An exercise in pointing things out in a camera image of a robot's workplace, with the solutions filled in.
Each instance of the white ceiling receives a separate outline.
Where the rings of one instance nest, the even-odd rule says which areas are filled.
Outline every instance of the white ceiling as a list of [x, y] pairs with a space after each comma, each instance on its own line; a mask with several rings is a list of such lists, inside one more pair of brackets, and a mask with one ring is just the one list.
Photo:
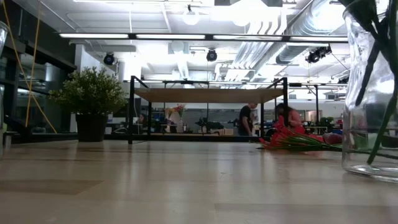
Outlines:
[[[38, 1], [14, 0], [30, 13], [37, 15]], [[48, 25], [59, 32], [146, 32], [146, 33], [209, 33], [209, 34], [243, 34], [247, 33], [249, 26], [241, 27], [235, 25], [231, 19], [225, 19], [223, 14], [225, 7], [194, 7], [199, 12], [199, 22], [188, 25], [183, 21], [183, 13], [186, 6], [165, 6], [166, 17], [163, 15], [160, 4], [101, 4], [74, 2], [73, 0], [41, 0], [47, 7], [42, 6], [41, 18]], [[293, 18], [309, 0], [296, 0], [297, 5], [289, 9], [288, 20]], [[338, 29], [336, 34], [344, 34], [344, 27]], [[217, 62], [207, 62], [206, 53], [186, 55], [189, 70], [215, 71], [217, 63], [226, 60], [234, 60], [239, 51], [241, 42], [187, 42], [189, 46], [213, 47], [218, 54]], [[153, 74], [171, 74], [177, 70], [176, 55], [169, 54], [168, 41], [91, 41], [92, 45], [135, 45], [137, 55], [142, 60], [142, 73], [153, 76]], [[349, 52], [336, 54], [336, 57], [349, 68]], [[286, 67], [283, 72], [289, 77], [301, 78], [302, 81], [330, 77], [345, 71], [337, 59], [329, 55], [310, 67], [304, 63], [303, 57]]]

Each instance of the fluorescent light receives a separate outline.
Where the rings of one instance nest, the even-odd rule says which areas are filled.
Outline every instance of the fluorescent light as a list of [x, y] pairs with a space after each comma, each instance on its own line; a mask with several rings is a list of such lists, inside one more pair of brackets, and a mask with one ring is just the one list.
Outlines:
[[84, 34], [84, 33], [72, 33], [72, 34], [60, 34], [63, 38], [71, 39], [128, 39], [128, 34]]
[[284, 2], [283, 5], [282, 5], [282, 7], [283, 7], [284, 9], [291, 9], [291, 8], [296, 7], [296, 5], [297, 5], [296, 2]]
[[266, 82], [266, 83], [248, 83], [248, 85], [272, 85], [271, 82]]
[[191, 4], [200, 6], [201, 2], [196, 1], [164, 1], [164, 0], [73, 0], [74, 2], [85, 2], [85, 3], [119, 3], [119, 4], [159, 4], [163, 2], [165, 4]]
[[266, 40], [269, 42], [281, 41], [282, 37], [272, 35], [214, 35], [215, 40]]
[[304, 47], [328, 47], [329, 44], [325, 44], [325, 43], [286, 43], [286, 45], [288, 46], [304, 46]]
[[197, 34], [137, 34], [136, 36], [137, 39], [205, 39], [205, 35]]
[[189, 50], [195, 50], [195, 51], [204, 51], [204, 52], [206, 52], [208, 49], [209, 49], [208, 47], [189, 46]]
[[142, 81], [143, 83], [163, 83], [163, 81], [151, 81], [151, 80], [148, 80], [148, 81]]
[[209, 82], [209, 84], [239, 85], [243, 84], [243, 82]]
[[330, 36], [324, 36], [324, 37], [312, 37], [312, 36], [303, 36], [303, 37], [291, 37], [290, 41], [294, 42], [323, 42], [323, 43], [342, 43], [342, 42], [348, 42], [347, 37], [330, 37]]

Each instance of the ceiling light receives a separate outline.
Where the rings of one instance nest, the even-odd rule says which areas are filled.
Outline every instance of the ceiling light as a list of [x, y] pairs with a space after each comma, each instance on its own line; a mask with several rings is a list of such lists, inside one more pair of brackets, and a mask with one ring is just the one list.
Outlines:
[[137, 34], [137, 39], [192, 39], [192, 40], [204, 40], [205, 35], [196, 34]]
[[272, 35], [214, 35], [215, 40], [258, 40], [258, 41], [281, 41], [282, 37]]
[[208, 48], [207, 47], [200, 47], [200, 46], [189, 46], [189, 50], [206, 52], [208, 50]]
[[264, 83], [248, 83], [249, 85], [271, 85], [271, 82], [264, 82]]
[[288, 46], [303, 46], [303, 47], [327, 47], [329, 44], [326, 43], [286, 43]]
[[239, 85], [243, 84], [243, 82], [209, 82], [209, 84]]
[[196, 25], [199, 22], [199, 12], [190, 10], [190, 5], [188, 5], [188, 9], [186, 9], [182, 15], [182, 20], [184, 23], [188, 25]]
[[163, 81], [142, 81], [143, 83], [163, 83]]
[[74, 2], [86, 2], [86, 3], [119, 3], [119, 4], [159, 4], [160, 2], [163, 2], [165, 4], [191, 4], [195, 6], [201, 6], [200, 1], [184, 1], [184, 0], [73, 0]]
[[73, 39], [128, 39], [128, 34], [84, 34], [84, 33], [73, 33], [73, 34], [60, 34], [63, 38]]
[[292, 42], [321, 42], [321, 43], [347, 43], [347, 37], [331, 37], [331, 36], [324, 36], [324, 37], [314, 37], [314, 36], [303, 36], [303, 37], [291, 37], [290, 41]]

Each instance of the cable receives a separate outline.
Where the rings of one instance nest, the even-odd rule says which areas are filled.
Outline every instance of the cable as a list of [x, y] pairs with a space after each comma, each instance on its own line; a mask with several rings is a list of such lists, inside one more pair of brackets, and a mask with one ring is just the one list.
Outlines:
[[337, 58], [333, 53], [331, 53], [331, 54], [334, 56], [334, 58], [335, 58], [345, 69], [348, 70], [348, 68], [347, 68], [342, 62], [340, 62], [340, 60], [338, 60], [338, 58]]
[[[16, 45], [15, 45], [14, 36], [12, 35], [10, 20], [9, 20], [9, 18], [8, 18], [7, 7], [6, 7], [6, 2], [5, 2], [5, 1], [3, 1], [3, 3], [2, 3], [2, 7], [3, 7], [3, 9], [4, 9], [4, 15], [6, 16], [7, 26], [8, 26], [8, 29], [9, 29], [9, 31], [10, 31], [11, 42], [12, 42], [12, 46], [14, 47], [14, 52], [15, 52], [15, 55], [16, 55], [16, 58], [17, 58], [17, 61], [18, 61], [18, 66], [19, 66], [19, 68], [20, 68], [20, 70], [21, 70], [21, 72], [22, 72], [22, 74], [23, 74], [23, 76], [24, 76], [25, 83], [26, 83], [26, 85], [27, 85], [28, 88], [29, 88], [30, 86], [29, 86], [29, 83], [27, 82], [27, 78], [26, 78], [26, 74], [25, 74], [24, 68], [22, 68], [21, 60], [19, 59], [19, 54], [18, 54], [18, 52], [17, 52], [17, 47], [16, 47]], [[47, 116], [45, 115], [45, 113], [44, 113], [44, 111], [42, 110], [41, 106], [39, 105], [39, 102], [37, 101], [36, 97], [35, 97], [34, 95], [32, 95], [32, 97], [33, 97], [33, 100], [36, 102], [36, 105], [37, 105], [39, 111], [42, 113], [42, 115], [43, 115], [43, 117], [45, 118], [45, 120], [46, 120], [46, 121], [48, 122], [48, 124], [51, 126], [51, 128], [52, 128], [53, 131], [54, 131], [54, 133], [57, 134], [57, 131], [55, 130], [55, 128], [52, 126], [51, 122], [49, 121], [49, 119], [48, 119]]]
[[36, 61], [36, 52], [37, 52], [37, 40], [39, 39], [39, 28], [40, 28], [40, 9], [42, 5], [39, 4], [37, 8], [37, 26], [36, 26], [36, 36], [35, 36], [35, 48], [33, 50], [33, 63], [32, 63], [32, 72], [30, 74], [30, 87], [29, 87], [29, 97], [27, 100], [27, 108], [26, 108], [26, 120], [25, 120], [25, 128], [27, 128], [27, 124], [29, 122], [29, 109], [30, 109], [30, 98], [32, 96], [32, 83], [33, 83], [33, 75], [35, 70], [35, 61]]

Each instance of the black metal frame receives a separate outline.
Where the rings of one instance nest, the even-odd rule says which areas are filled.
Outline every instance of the black metal frame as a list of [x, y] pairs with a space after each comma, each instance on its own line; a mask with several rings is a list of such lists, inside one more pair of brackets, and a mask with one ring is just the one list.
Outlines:
[[[286, 77], [276, 80], [272, 85], [269, 85], [266, 89], [269, 89], [269, 88], [272, 88], [272, 87], [276, 88], [276, 86], [280, 82], [282, 82], [282, 85], [283, 85], [282, 91], [284, 92], [284, 94], [283, 94], [283, 96], [284, 96], [284, 105], [285, 105], [285, 108], [287, 108], [289, 106], [288, 105], [288, 97], [289, 96], [288, 96], [288, 93], [287, 93], [288, 84], [287, 84], [287, 78]], [[277, 106], [277, 103], [276, 103], [276, 98], [275, 98], [275, 119], [277, 119], [276, 106]], [[289, 125], [289, 112], [287, 110], [284, 110], [284, 119], [285, 119], [285, 121], [284, 121], [285, 126], [288, 126]]]
[[[73, 35], [76, 33], [59, 33], [60, 35]], [[106, 35], [112, 33], [81, 33]], [[346, 44], [348, 38], [343, 36], [322, 36], [322, 35], [248, 35], [248, 34], [155, 34], [155, 33], [117, 33], [126, 37], [64, 37], [71, 40], [187, 40], [187, 41], [234, 41], [234, 42], [290, 42], [290, 43], [337, 43]], [[151, 37], [140, 37], [140, 35], [149, 35]]]
[[[128, 135], [127, 135], [127, 140], [129, 144], [132, 144], [133, 141], [133, 117], [134, 117], [134, 93], [135, 93], [135, 80], [137, 80], [143, 87], [149, 88], [143, 81], [138, 79], [136, 76], [132, 75], [130, 79], [130, 97], [129, 97], [129, 114], [128, 114]], [[276, 86], [282, 82], [283, 86], [283, 97], [284, 97], [284, 105], [288, 106], [288, 83], [287, 83], [287, 78], [281, 78], [277, 81], [275, 81], [272, 85], [268, 86], [266, 89], [269, 88], [276, 88]], [[196, 82], [196, 81], [164, 81], [164, 87], [166, 88], [168, 83], [180, 83], [180, 84], [205, 84], [208, 85], [208, 88], [210, 87], [209, 82]], [[260, 113], [260, 137], [264, 137], [264, 103], [261, 103], [261, 113]], [[208, 108], [209, 108], [209, 103], [207, 103], [207, 118], [208, 118]], [[149, 102], [148, 105], [148, 120], [149, 124], [151, 124], [152, 119], [152, 102]], [[289, 112], [286, 110], [284, 112], [284, 123], [287, 126], [289, 124]], [[147, 136], [134, 136], [135, 140], [159, 140], [159, 141], [228, 141], [228, 142], [247, 142], [248, 140], [258, 140], [257, 137], [229, 137], [229, 136], [205, 136], [204, 133], [202, 136], [153, 136], [150, 134], [150, 128], [147, 131]]]

